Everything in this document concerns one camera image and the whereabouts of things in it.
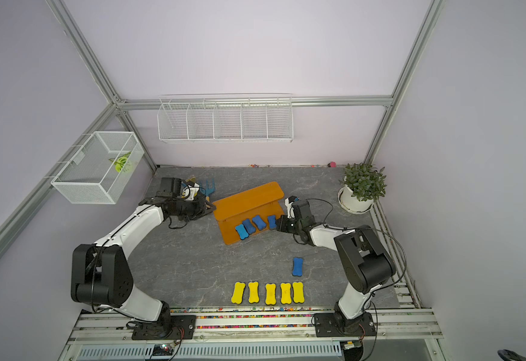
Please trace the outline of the orange wooden two-tier shelf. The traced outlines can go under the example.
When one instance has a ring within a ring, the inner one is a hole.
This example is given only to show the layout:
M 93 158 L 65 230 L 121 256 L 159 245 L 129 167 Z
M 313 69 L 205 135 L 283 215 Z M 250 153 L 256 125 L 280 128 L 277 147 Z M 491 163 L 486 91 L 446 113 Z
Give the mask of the orange wooden two-tier shelf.
M 235 227 L 246 219 L 260 215 L 267 224 L 267 228 L 257 231 L 253 236 L 269 230 L 268 216 L 275 215 L 277 220 L 284 214 L 280 205 L 284 192 L 276 181 L 243 191 L 241 193 L 214 202 L 216 210 L 213 212 L 225 245 L 233 245 L 240 240 Z

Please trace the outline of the yellow eraser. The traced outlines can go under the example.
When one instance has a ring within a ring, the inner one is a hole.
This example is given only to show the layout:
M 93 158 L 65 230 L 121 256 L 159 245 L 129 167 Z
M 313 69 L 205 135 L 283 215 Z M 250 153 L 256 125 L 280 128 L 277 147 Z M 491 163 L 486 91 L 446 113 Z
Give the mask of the yellow eraser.
M 259 303 L 260 297 L 259 297 L 259 294 L 258 294 L 258 287 L 259 287 L 258 281 L 249 282 L 249 284 L 248 284 L 248 289 L 249 289 L 248 301 L 249 301 L 249 304 Z
M 234 290 L 231 296 L 231 303 L 240 305 L 243 302 L 243 295 L 246 288 L 246 284 L 243 282 L 236 282 L 234 284 Z
M 292 303 L 292 285 L 290 283 L 280 284 L 280 301 L 283 305 L 290 305 Z
M 265 304 L 266 305 L 276 305 L 277 303 L 277 286 L 276 284 L 266 284 L 265 285 Z
M 305 292 L 304 285 L 302 282 L 297 281 L 292 283 L 293 291 L 293 302 L 298 304 L 303 304 L 305 302 Z

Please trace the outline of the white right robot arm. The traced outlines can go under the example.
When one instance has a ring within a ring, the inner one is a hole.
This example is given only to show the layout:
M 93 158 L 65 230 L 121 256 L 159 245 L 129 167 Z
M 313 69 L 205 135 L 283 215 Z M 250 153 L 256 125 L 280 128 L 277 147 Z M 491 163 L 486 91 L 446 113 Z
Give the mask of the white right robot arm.
M 397 272 L 386 248 L 373 228 L 355 229 L 317 223 L 314 217 L 282 215 L 277 230 L 298 236 L 305 244 L 338 253 L 347 286 L 335 306 L 341 320 L 356 320 L 365 313 L 371 294 L 380 290 Z

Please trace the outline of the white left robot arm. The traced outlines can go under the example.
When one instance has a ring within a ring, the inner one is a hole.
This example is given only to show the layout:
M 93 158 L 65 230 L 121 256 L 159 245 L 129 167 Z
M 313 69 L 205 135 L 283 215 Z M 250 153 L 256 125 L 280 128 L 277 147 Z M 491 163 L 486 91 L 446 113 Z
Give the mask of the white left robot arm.
M 206 185 L 178 177 L 161 179 L 156 195 L 140 201 L 134 213 L 105 237 L 75 248 L 72 256 L 71 299 L 96 312 L 106 306 L 141 323 L 166 325 L 166 302 L 139 290 L 128 259 L 133 250 L 163 222 L 181 230 L 191 221 L 213 213 L 214 183 Z

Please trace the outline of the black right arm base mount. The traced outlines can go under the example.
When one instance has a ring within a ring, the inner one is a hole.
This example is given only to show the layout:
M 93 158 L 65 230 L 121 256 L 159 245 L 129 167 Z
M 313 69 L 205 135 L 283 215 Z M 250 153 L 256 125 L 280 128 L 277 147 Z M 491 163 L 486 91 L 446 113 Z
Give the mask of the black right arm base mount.
M 356 337 L 376 335 L 376 324 L 370 313 L 365 312 L 359 317 L 348 320 L 341 312 L 317 313 L 311 317 L 316 337 Z

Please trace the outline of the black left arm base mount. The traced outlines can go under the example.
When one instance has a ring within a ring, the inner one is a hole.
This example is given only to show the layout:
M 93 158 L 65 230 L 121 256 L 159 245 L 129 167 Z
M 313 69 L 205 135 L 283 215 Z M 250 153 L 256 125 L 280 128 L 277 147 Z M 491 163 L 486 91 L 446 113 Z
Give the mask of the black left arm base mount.
M 195 315 L 175 314 L 161 316 L 155 322 L 127 322 L 133 340 L 187 340 L 192 339 L 197 318 Z

